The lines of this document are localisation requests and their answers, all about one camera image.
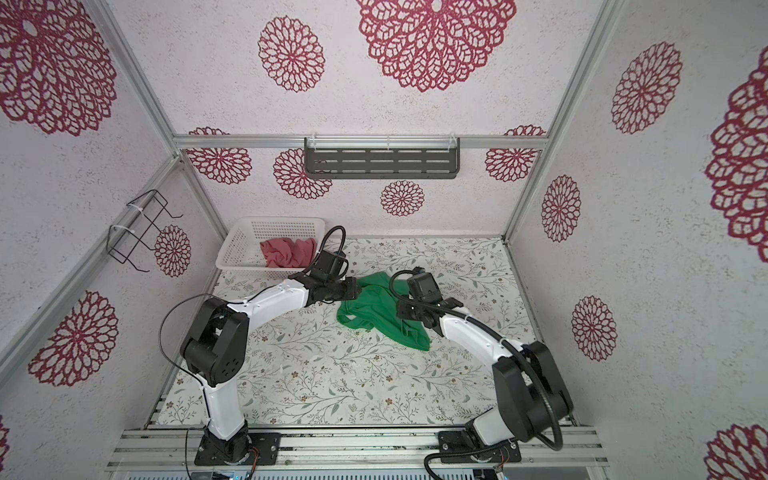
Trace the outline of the green tank top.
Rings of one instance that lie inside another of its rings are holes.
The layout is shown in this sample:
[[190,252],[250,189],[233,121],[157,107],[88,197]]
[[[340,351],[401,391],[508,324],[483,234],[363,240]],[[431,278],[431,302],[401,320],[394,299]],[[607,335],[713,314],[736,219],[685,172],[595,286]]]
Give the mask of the green tank top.
[[431,341],[425,327],[418,321],[397,316],[398,298],[389,289],[390,279],[385,272],[359,278],[359,296],[340,304],[337,321],[350,329],[375,329],[406,348],[429,351]]

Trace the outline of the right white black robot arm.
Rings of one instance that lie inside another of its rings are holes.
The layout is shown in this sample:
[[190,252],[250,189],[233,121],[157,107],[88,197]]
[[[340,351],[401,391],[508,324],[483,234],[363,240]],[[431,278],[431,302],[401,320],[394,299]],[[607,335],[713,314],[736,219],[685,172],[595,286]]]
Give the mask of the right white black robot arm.
[[538,440],[553,451],[564,446],[560,420],[573,402],[549,349],[540,341],[510,339],[445,297],[422,268],[400,270],[389,281],[397,316],[455,343],[491,372],[496,403],[470,420],[468,439],[479,448],[506,441]]

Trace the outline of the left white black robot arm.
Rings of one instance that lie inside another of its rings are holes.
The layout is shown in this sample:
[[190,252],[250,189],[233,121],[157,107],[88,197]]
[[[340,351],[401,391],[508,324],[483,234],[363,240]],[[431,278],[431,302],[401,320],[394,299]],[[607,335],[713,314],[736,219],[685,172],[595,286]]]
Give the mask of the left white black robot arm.
[[360,288],[346,275],[347,268],[343,250],[323,250],[305,270],[250,299],[228,302],[213,296],[204,301],[181,343],[180,355],[187,370],[202,382],[210,437],[228,444],[247,432],[236,377],[246,360],[251,331],[316,303],[357,298]]

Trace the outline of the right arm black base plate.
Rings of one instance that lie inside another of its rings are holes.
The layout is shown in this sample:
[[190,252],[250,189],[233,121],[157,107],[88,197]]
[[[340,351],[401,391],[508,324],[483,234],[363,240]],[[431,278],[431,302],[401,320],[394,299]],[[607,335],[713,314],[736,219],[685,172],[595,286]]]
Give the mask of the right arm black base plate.
[[517,441],[504,440],[485,445],[465,430],[441,430],[437,434],[439,460],[445,464],[520,463],[521,451]]

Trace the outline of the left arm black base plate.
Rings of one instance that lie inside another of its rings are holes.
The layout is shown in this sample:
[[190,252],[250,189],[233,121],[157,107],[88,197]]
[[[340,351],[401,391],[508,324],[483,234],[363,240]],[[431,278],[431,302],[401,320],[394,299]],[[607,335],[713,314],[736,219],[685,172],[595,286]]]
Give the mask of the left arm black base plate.
[[280,447],[279,433],[248,433],[245,430],[230,440],[212,433],[202,436],[193,464],[195,466],[275,465]]

